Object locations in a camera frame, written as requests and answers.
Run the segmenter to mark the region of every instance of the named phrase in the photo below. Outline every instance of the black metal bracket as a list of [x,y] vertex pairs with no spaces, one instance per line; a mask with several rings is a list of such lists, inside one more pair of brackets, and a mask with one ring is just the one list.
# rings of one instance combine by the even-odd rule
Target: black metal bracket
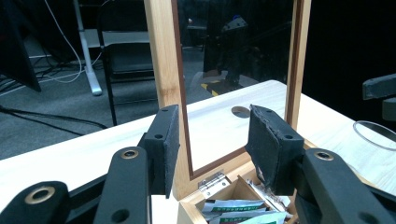
[[20,192],[0,223],[151,223],[151,195],[168,198],[179,148],[178,106],[161,109],[137,147],[117,151],[108,173],[68,191],[58,181]]
[[388,98],[382,101],[382,118],[396,120],[396,74],[368,79],[362,89],[363,100]]
[[274,111],[251,106],[246,150],[257,176],[276,195],[297,189],[301,223],[395,223],[394,196],[363,185],[336,153],[303,145]]

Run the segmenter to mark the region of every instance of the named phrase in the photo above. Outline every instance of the green label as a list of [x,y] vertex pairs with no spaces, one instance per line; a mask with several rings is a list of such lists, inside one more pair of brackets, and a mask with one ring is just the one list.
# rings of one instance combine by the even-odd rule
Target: green label
[[251,210],[257,210],[259,206],[249,206],[249,207],[214,207],[212,212],[245,212]]
[[[251,219],[251,217],[225,217],[220,219],[220,224],[237,224],[243,221],[246,221],[248,219]],[[276,221],[272,222],[261,222],[257,224],[276,224]]]

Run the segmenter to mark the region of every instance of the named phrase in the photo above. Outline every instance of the wire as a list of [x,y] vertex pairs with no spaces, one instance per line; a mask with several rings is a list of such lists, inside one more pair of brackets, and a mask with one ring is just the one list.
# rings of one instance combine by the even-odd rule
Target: wire
[[56,81],[56,82],[60,82],[60,83],[70,83],[70,82],[75,81],[75,79],[73,78],[73,79],[70,80],[70,81],[61,81],[61,80],[59,80],[59,79],[66,78],[66,77],[73,77],[73,76],[75,76],[75,75],[78,75],[79,73],[80,73],[80,72],[76,72],[76,73],[72,73],[72,74],[69,74],[69,75],[62,76],[62,77],[43,76],[43,77],[46,77],[46,78],[48,78],[48,79],[42,80],[42,81],[40,81],[40,83],[48,82],[48,81]]
[[70,44],[70,42],[69,42],[69,40],[67,39],[66,35],[65,35],[64,32],[62,31],[62,28],[61,28],[61,26],[59,25],[58,21],[56,20],[56,17],[55,17],[55,15],[54,15],[53,12],[52,12],[49,3],[47,2],[47,0],[44,0],[44,2],[46,3],[47,8],[48,8],[48,10],[49,10],[49,13],[50,13],[50,15],[52,16],[52,18],[53,18],[53,20],[54,20],[56,26],[58,27],[59,32],[61,32],[61,35],[63,36],[63,38],[64,38],[64,40],[66,41],[66,43],[69,45],[70,49],[73,50],[74,54],[76,55],[76,58],[78,59],[78,63],[79,63],[79,71],[78,71],[76,77],[74,77],[73,79],[71,79],[71,80],[69,80],[69,81],[59,81],[59,82],[62,82],[62,83],[70,83],[70,82],[73,82],[73,81],[75,81],[75,80],[79,77],[79,75],[81,75],[81,73],[82,73],[82,63],[81,63],[81,59],[78,57],[78,54],[76,53],[76,50],[75,50],[75,49],[73,48],[73,46]]
[[23,85],[19,85],[19,86],[15,87],[14,89],[10,90],[10,91],[8,90],[9,87],[4,88],[4,91],[7,91],[7,92],[5,92],[5,93],[3,93],[3,94],[0,94],[0,96],[9,94],[9,93],[14,92],[14,91],[17,91],[17,90],[20,90],[20,89],[22,89],[22,88],[24,88],[24,87],[25,87],[25,86],[23,86]]
[[104,6],[106,3],[108,3],[109,1],[111,1],[111,0],[106,0],[106,1],[101,5],[101,7]]
[[0,87],[5,86],[5,88],[7,88],[7,86],[10,85],[15,85],[16,81],[12,80],[10,78],[4,78],[3,80],[1,80],[0,82],[5,82],[5,83],[0,83]]
[[36,72],[35,74],[37,75],[37,77],[43,77],[44,75],[53,72],[55,69],[62,69],[61,64],[58,63],[57,65],[49,65],[49,68],[44,69],[42,71]]
[[29,118],[26,118],[26,117],[24,117],[22,115],[30,115],[30,116],[34,116],[34,117],[47,118],[47,119],[60,119],[60,120],[66,120],[66,121],[72,121],[72,122],[89,124],[89,125],[93,125],[93,126],[99,127],[101,129],[107,129],[107,126],[105,126],[105,125],[103,125],[101,123],[90,121],[90,120],[86,120],[86,119],[76,119],[76,118],[67,117],[67,116],[61,116],[61,115],[42,114],[42,113],[36,113],[36,112],[30,112],[30,111],[24,111],[24,110],[12,109],[12,108],[5,108],[5,107],[3,107],[1,105],[0,105],[0,112],[2,112],[4,114],[9,114],[9,115],[14,116],[16,118],[26,119],[26,120],[30,120],[30,121],[33,121],[33,122],[36,122],[36,123],[44,124],[44,125],[47,125],[47,126],[49,126],[51,128],[58,129],[58,130],[61,130],[61,131],[65,131],[65,132],[72,133],[72,134],[79,135],[79,136],[82,136],[84,134],[76,133],[74,131],[70,131],[70,130],[55,126],[55,125],[51,125],[51,124],[48,124],[46,122],[43,122],[43,121],[40,121],[40,120],[37,120],[37,119],[29,119]]
[[[101,55],[102,55],[102,52],[98,55],[98,57],[95,59],[95,61],[93,61],[92,65],[94,65],[94,64],[99,60],[99,58],[100,58]],[[70,82],[72,82],[72,81],[74,81],[74,80],[71,80],[71,81],[60,81],[59,79],[65,78],[65,77],[71,77],[71,76],[74,76],[74,75],[76,75],[76,74],[77,74],[77,73],[69,74],[69,75],[66,75],[66,76],[63,76],[63,77],[50,77],[50,76],[44,76],[44,77],[49,78],[49,80],[43,80],[42,82],[47,82],[47,81],[53,80],[53,81],[57,81],[57,82],[61,82],[61,83],[70,83]]]
[[37,61],[35,61],[35,62],[32,64],[32,66],[35,67],[35,65],[38,64],[41,60],[43,60],[43,58],[44,58],[44,57],[38,58]]
[[17,81],[15,81],[15,80],[12,80],[12,79],[5,79],[4,81],[7,81],[7,83],[3,83],[3,84],[1,84],[0,85],[0,87],[3,87],[3,86],[5,86],[3,89],[1,89],[0,90],[0,92],[2,92],[2,91],[8,91],[8,90],[14,90],[14,89],[17,89],[17,88],[21,88],[21,87],[23,87],[21,84],[19,84]]

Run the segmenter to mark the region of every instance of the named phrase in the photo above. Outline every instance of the glass pane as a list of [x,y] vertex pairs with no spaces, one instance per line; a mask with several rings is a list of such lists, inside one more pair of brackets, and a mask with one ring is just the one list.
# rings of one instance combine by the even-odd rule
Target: glass pane
[[197,109],[205,113],[189,121],[191,145],[200,146],[191,149],[193,170],[246,144],[254,100],[238,99],[245,88],[271,79],[286,84],[292,7],[290,0],[177,1],[189,120],[200,116]]

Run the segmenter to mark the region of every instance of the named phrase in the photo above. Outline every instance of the wooden frame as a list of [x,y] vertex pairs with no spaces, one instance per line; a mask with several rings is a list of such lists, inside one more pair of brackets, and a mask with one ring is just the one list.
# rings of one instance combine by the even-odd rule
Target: wooden frame
[[[145,6],[159,105],[181,105],[180,150],[173,190],[176,199],[180,200],[197,190],[198,183],[206,176],[213,175],[219,169],[228,174],[235,167],[249,164],[250,157],[240,149],[221,159],[221,166],[215,165],[219,164],[215,161],[204,170],[192,170],[186,100],[182,88],[184,80],[181,74],[177,0],[145,0]],[[311,0],[294,0],[285,112],[285,120],[293,128],[297,127],[310,6]]]

